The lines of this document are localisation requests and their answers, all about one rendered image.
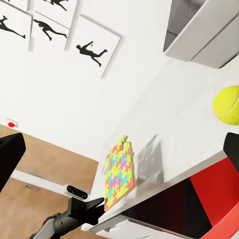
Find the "tennis ball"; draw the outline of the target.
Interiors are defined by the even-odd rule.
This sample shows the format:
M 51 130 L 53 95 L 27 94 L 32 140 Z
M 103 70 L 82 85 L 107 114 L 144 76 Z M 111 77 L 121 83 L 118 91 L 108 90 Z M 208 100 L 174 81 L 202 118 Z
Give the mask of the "tennis ball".
M 219 91 L 212 104 L 214 115 L 229 125 L 239 125 L 239 86 L 229 86 Z

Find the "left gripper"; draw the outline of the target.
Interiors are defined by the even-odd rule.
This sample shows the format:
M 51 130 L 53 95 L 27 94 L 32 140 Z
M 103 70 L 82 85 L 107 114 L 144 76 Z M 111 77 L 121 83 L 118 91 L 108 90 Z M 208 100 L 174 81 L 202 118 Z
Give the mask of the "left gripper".
M 61 216 L 63 228 L 70 232 L 85 223 L 97 225 L 105 213 L 104 201 L 104 197 L 89 202 L 70 198 L 68 209 Z

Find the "toy box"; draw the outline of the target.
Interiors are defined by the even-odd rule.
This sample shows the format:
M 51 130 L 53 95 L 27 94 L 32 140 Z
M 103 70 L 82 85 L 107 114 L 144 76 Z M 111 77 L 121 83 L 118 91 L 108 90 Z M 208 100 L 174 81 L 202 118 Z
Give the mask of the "toy box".
M 163 55 L 219 69 L 239 53 L 239 0 L 172 0 Z

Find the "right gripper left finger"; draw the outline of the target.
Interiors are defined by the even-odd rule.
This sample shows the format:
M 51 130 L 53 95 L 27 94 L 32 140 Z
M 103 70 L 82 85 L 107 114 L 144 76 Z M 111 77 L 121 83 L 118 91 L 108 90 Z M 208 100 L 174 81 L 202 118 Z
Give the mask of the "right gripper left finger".
M 21 132 L 0 138 L 0 192 L 26 151 Z

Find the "jigsaw puzzle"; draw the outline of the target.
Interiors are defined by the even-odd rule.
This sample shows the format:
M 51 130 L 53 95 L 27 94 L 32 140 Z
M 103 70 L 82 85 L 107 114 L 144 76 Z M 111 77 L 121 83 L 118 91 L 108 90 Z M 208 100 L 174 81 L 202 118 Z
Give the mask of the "jigsaw puzzle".
M 132 143 L 122 139 L 106 157 L 105 212 L 136 187 Z

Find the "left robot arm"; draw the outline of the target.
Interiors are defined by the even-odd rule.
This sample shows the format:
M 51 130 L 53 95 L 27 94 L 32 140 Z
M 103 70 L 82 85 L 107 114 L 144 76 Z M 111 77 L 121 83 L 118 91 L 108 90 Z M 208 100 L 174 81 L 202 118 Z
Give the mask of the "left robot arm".
M 63 186 L 63 193 L 72 197 L 67 211 L 48 217 L 42 228 L 29 239 L 60 239 L 85 223 L 93 226 L 99 223 L 99 218 L 105 213 L 104 197 L 85 201 L 89 195 L 70 185 Z

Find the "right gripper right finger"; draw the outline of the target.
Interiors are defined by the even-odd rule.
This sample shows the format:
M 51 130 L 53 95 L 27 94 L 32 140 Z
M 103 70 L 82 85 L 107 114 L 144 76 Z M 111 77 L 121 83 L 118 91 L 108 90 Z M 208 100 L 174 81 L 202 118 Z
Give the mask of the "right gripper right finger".
M 239 134 L 227 132 L 223 150 L 239 172 Z

